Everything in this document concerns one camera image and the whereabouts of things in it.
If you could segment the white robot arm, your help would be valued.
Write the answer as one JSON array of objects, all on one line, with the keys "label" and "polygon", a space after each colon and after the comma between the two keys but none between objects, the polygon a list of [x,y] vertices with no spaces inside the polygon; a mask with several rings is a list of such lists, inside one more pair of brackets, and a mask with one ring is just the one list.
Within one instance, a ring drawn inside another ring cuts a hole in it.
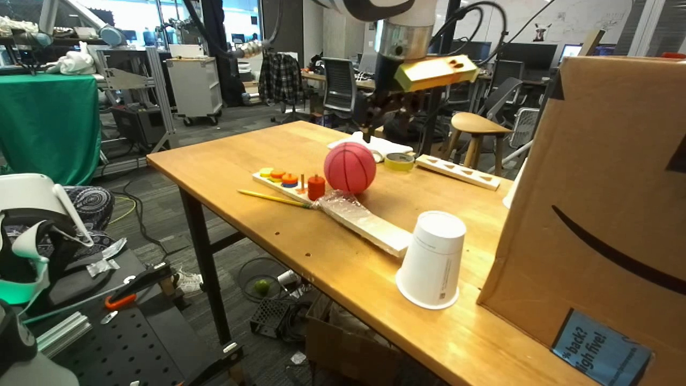
[{"label": "white robot arm", "polygon": [[358,21],[381,21],[377,55],[390,61],[427,55],[437,0],[313,0]]}]

